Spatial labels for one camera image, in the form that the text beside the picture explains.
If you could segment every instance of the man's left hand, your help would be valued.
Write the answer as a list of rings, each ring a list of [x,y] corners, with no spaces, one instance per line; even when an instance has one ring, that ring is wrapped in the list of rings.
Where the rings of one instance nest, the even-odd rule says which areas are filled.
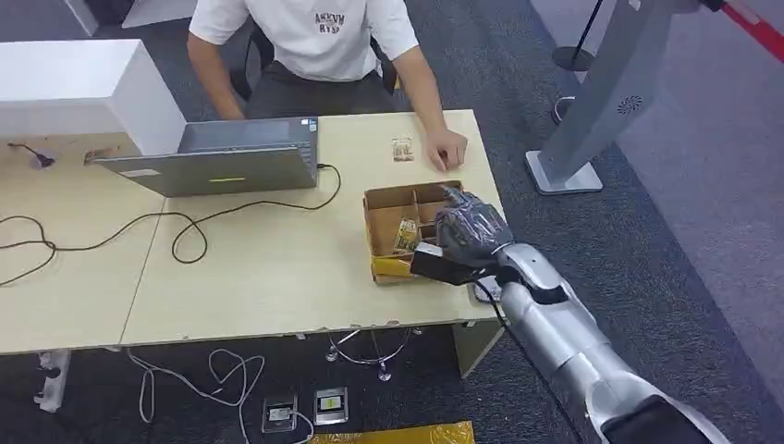
[[[468,139],[448,129],[427,134],[427,155],[440,171],[463,165],[467,145]]]

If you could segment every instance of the white t-shirt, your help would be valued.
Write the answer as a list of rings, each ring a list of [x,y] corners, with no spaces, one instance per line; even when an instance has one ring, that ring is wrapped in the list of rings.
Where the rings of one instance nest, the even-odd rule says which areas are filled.
[[[390,60],[418,44],[403,0],[199,0],[190,32],[223,44],[249,14],[304,79],[363,78],[378,65],[371,35]]]

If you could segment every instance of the man's arm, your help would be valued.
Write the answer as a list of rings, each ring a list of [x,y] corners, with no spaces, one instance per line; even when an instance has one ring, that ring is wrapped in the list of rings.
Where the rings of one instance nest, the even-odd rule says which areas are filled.
[[[447,128],[435,76],[419,46],[392,60],[403,89],[411,100],[427,133],[427,154],[441,171],[462,165],[468,141]]]
[[[188,56],[199,81],[222,119],[245,118],[231,91],[231,82],[216,44],[188,34]]]

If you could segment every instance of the black pole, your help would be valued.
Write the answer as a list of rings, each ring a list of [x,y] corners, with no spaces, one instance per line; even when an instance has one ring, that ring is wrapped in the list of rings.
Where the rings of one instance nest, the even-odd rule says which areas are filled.
[[[580,41],[577,43],[577,46],[561,46],[556,48],[553,52],[553,61],[556,65],[568,69],[569,71],[587,71],[588,68],[591,67],[594,56],[582,49],[582,45],[585,43],[585,38],[588,37],[588,32],[594,25],[594,20],[596,20],[596,15],[599,14],[599,9],[601,9],[603,1],[604,0],[597,0],[594,11],[591,13],[591,17],[588,18],[588,24],[586,24],[585,29],[582,30],[582,35],[580,36]]]

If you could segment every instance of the person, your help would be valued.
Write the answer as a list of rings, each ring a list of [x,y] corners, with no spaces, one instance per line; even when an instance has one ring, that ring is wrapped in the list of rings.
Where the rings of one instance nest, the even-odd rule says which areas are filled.
[[[264,111],[250,117],[390,111],[391,97],[376,73],[372,36],[392,61],[423,124],[428,157],[441,171],[462,165],[467,140],[447,128],[435,76],[403,0],[199,0],[188,54],[223,119],[245,116],[218,45],[249,15],[275,48],[275,62],[259,83],[263,87],[257,86],[251,98],[260,101],[252,109]]]

